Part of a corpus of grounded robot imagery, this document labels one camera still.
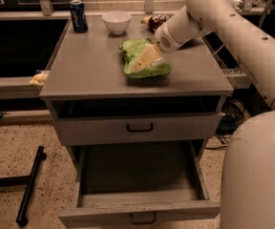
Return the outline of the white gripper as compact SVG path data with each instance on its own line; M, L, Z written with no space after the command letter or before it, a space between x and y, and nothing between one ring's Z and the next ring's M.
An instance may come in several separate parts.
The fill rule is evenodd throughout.
M141 55L134 61L133 72L139 73L161 57L162 52L170 53L182 47L189 38L181 28L172 28L167 22L155 32L156 45L147 45Z

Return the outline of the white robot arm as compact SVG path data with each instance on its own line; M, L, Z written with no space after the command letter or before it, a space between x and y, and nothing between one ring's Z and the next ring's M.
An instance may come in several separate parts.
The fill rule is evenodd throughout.
M233 0L185 0L155 32L173 52L215 31L236 54L270 111L246 120L228 142L222 166L221 229L275 229L275 39L241 17Z

